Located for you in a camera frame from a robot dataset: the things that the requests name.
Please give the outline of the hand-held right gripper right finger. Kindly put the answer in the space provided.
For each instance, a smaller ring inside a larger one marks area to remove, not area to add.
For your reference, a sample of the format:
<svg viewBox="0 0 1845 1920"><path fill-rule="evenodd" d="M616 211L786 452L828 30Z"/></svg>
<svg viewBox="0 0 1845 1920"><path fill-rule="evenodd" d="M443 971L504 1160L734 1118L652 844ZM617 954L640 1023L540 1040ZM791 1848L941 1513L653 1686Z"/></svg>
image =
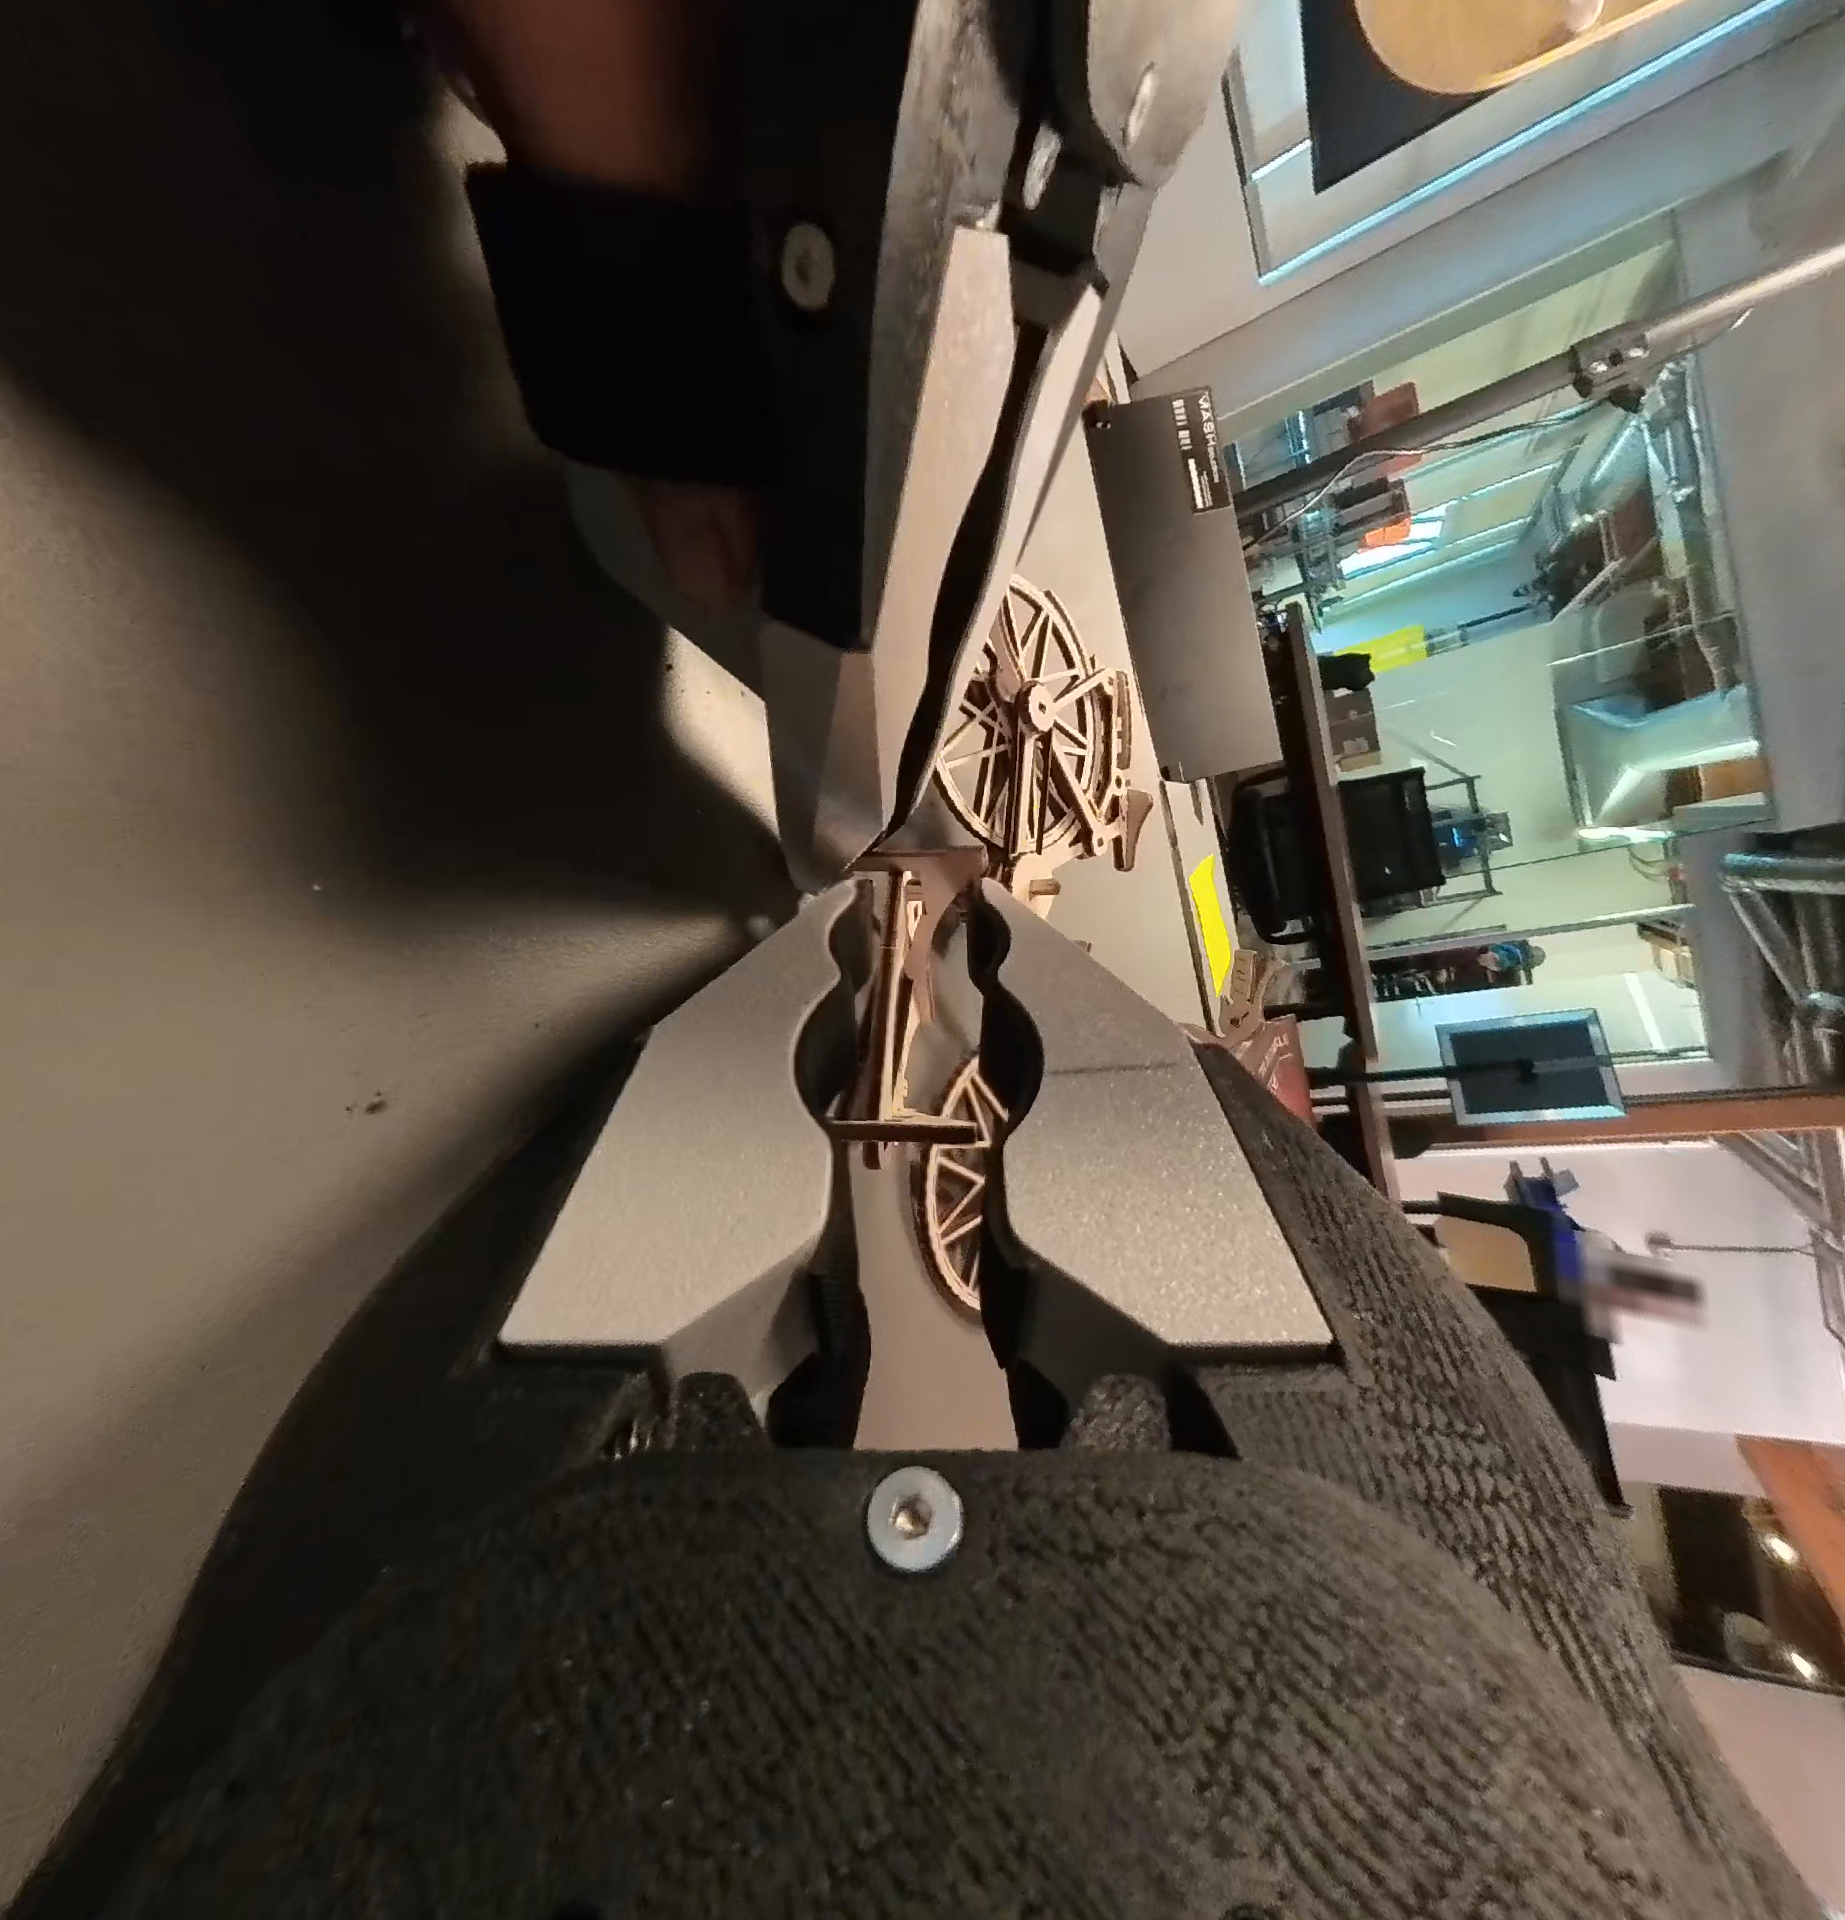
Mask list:
<svg viewBox="0 0 1845 1920"><path fill-rule="evenodd" d="M1171 1412L1209 1370L1304 1385L1339 1363L1189 1035L994 881L966 940L1000 1103L980 1300L1019 1447L1056 1449L1103 1381Z"/></svg>

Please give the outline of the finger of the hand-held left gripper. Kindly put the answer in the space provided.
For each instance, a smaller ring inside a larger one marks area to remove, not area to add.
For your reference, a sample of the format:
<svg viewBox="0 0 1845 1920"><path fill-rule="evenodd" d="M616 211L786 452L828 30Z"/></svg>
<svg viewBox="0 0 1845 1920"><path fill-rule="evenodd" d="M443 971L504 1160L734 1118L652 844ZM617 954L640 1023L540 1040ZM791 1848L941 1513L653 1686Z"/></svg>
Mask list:
<svg viewBox="0 0 1845 1920"><path fill-rule="evenodd" d="M774 812L791 877L845 877L903 827L955 708L999 582L975 560L962 603L946 596L959 537L990 466L1016 360L1002 232L951 236L917 412L871 563L879 591L864 652L839 652L775 617L760 626L760 694Z"/></svg>
<svg viewBox="0 0 1845 1920"><path fill-rule="evenodd" d="M924 679L903 740L885 838L909 833L968 660L1030 537L1101 357L1107 319L1096 283L1030 283L1028 296L997 430L935 593Z"/></svg>

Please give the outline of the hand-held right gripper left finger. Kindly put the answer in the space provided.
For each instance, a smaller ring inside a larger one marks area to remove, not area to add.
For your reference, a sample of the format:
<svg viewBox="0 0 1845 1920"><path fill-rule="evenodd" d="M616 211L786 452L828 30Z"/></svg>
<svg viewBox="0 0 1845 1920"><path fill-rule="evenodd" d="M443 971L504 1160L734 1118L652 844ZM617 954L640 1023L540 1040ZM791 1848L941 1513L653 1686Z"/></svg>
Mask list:
<svg viewBox="0 0 1845 1920"><path fill-rule="evenodd" d="M736 1381L777 1442L860 1445L871 1336L845 1146L877 954L861 877L807 900L661 1020L498 1346L661 1388Z"/></svg>

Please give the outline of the small wooden kickstand part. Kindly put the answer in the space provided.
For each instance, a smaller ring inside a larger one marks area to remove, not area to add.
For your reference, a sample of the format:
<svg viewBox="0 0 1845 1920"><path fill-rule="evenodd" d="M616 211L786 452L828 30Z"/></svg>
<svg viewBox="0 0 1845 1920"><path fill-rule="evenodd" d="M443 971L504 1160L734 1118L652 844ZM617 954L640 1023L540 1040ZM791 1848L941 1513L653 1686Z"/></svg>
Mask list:
<svg viewBox="0 0 1845 1920"><path fill-rule="evenodd" d="M865 853L850 877L871 882L877 910L877 956L860 1026L860 1070L828 1130L833 1142L877 1170L900 1146L985 1146L975 1118L917 1112L909 1106L906 1058L914 1026L936 1017L936 937L959 917L987 875L980 844L880 848Z"/></svg>

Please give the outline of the wooden bicycle model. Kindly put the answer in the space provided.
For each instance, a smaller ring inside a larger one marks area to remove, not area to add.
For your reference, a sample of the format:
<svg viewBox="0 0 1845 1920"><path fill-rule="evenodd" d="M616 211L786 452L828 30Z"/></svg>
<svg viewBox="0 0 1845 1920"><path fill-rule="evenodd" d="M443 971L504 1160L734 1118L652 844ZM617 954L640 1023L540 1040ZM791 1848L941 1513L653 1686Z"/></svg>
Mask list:
<svg viewBox="0 0 1845 1920"><path fill-rule="evenodd" d="M1027 578L1006 587L990 635L959 694L951 731L935 758L931 795L950 807L983 855L983 875L1039 919L1056 919L1079 947L1081 910L1062 906L1073 867L1135 870L1155 792L1135 780L1137 700L1133 677L1092 653L1053 589ZM951 1140L904 1148L915 1247L936 1295L966 1323L980 1320L980 1206L1002 1101L975 1051L959 1065L924 1072L910 1092L915 1037L946 1013L915 1001L915 961L925 933L925 889L917 870L903 881L904 956L896 965L896 1053L892 1097L909 1117L951 1122Z"/></svg>

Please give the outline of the brown puzzle box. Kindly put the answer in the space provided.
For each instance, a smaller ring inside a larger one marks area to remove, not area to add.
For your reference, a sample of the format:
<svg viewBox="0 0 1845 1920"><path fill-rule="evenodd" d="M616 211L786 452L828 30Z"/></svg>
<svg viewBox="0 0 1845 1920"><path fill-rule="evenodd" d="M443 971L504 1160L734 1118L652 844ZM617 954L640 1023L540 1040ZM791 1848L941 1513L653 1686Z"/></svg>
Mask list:
<svg viewBox="0 0 1845 1920"><path fill-rule="evenodd" d="M1319 1125L1301 1023L1293 1013L1227 1010L1215 1040L1281 1107L1310 1130Z"/></svg>

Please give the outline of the black flat panel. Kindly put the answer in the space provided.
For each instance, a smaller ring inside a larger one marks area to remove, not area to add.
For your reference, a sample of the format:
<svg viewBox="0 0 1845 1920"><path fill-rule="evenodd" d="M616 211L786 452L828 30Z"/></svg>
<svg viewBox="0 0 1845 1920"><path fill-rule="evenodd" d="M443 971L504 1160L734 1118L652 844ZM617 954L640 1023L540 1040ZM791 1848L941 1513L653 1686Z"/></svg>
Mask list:
<svg viewBox="0 0 1845 1920"><path fill-rule="evenodd" d="M1195 783L1279 767L1212 392L1092 402L1082 442L1159 771Z"/></svg>

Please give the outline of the framed monitor screen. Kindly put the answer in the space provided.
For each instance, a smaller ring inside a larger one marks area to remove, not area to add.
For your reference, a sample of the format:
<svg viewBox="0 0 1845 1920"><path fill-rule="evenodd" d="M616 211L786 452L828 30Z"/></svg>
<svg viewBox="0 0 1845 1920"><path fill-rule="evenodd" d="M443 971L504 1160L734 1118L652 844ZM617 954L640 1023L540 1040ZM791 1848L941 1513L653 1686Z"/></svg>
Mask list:
<svg viewBox="0 0 1845 1920"><path fill-rule="evenodd" d="M1437 1060L1461 1128L1623 1118L1616 1058L1593 1010L1437 1026Z"/></svg>

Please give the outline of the blue object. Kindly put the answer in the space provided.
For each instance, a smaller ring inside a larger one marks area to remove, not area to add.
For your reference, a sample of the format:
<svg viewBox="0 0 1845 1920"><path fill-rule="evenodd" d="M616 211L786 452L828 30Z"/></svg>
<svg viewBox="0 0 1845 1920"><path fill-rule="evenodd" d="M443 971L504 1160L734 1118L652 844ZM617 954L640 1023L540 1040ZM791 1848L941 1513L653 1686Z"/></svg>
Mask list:
<svg viewBox="0 0 1845 1920"><path fill-rule="evenodd" d="M1582 1225L1567 1208L1567 1200L1580 1190L1569 1167L1555 1167L1547 1160L1525 1170L1511 1162L1506 1191L1511 1203L1532 1215L1536 1246L1546 1253L1557 1293L1575 1293L1584 1280Z"/></svg>

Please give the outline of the black office chair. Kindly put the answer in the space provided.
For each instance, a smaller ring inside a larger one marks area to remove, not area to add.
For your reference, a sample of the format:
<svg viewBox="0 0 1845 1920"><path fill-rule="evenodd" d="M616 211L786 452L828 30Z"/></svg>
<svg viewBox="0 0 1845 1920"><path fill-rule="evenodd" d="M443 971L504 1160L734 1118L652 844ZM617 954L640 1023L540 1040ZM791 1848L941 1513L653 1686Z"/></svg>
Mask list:
<svg viewBox="0 0 1845 1920"><path fill-rule="evenodd" d="M1418 766L1342 780L1349 859L1364 916L1442 885L1436 819ZM1242 783L1231 795L1224 838L1231 891L1254 930L1296 940L1314 930L1324 862L1281 780Z"/></svg>

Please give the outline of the metal ventilation ducts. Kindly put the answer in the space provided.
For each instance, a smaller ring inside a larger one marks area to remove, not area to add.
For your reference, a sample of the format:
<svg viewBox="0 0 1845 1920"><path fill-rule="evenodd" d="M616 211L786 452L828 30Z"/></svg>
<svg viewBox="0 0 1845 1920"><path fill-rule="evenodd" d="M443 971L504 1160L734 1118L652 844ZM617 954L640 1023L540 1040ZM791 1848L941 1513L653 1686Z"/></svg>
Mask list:
<svg viewBox="0 0 1845 1920"><path fill-rule="evenodd" d="M1845 848L1734 851L1721 889L1779 990L1785 1065L1845 1083Z"/></svg>

